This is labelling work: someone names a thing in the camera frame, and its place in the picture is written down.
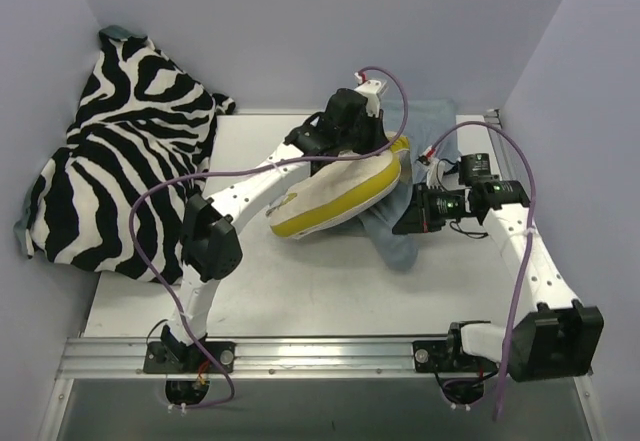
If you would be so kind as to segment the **cream pillow with yellow edge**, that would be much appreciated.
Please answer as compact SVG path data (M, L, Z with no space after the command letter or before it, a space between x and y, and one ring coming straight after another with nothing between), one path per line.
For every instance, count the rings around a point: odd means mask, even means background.
M407 151L402 135L379 155L333 162L294 184L267 210L272 233L299 239L357 217L397 186L403 174L400 155Z

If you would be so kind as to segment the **blue-grey fabric pillowcase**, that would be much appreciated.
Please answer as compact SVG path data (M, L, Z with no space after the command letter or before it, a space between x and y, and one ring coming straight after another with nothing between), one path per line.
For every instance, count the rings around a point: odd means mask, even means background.
M403 174L397 186L373 207L359 214L355 229L368 237L385 265L396 272L407 272L418 257L418 247L408 235L395 235L393 226L409 206L412 188L427 177L418 161L431 144L456 124L457 106L450 99L423 100L409 104L403 135L408 151L400 155Z

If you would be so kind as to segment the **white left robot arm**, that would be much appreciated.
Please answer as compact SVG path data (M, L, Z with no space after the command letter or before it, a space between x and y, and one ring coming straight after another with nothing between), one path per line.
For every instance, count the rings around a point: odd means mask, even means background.
M186 205L181 232L180 304L161 333L166 359L180 372L202 360L199 342L219 283L240 264L239 235L267 205L271 227L300 238L341 224L386 197L403 172L401 136L388 138L381 98L386 84L341 88L317 112L293 128L251 177Z

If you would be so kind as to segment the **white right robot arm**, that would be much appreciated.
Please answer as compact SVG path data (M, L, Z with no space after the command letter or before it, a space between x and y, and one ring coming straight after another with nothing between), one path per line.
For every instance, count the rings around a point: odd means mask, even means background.
M505 369L516 382L580 377L591 370L604 318L586 306L557 269L534 220L534 202L522 184L489 171L485 153L467 155L460 188L419 183L406 213L410 229L435 233L449 222L476 219L514 278L505 326L452 324L443 346L446 363L465 370L478 358Z

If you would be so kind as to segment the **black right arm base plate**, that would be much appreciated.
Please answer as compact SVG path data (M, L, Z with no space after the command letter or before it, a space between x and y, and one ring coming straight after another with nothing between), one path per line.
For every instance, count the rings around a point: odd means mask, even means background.
M421 339L412 342L414 370L417 373L490 374L498 365L489 359L462 352L453 353L444 338Z

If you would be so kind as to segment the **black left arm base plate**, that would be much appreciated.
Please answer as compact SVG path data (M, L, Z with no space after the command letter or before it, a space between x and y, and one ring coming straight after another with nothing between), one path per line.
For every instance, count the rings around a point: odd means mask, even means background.
M236 344L231 341L204 341L203 346L227 372L234 367ZM219 373L207 356L195 345L187 348L182 361L173 356L161 341L150 342L142 371L145 374L202 374L204 367L208 373Z

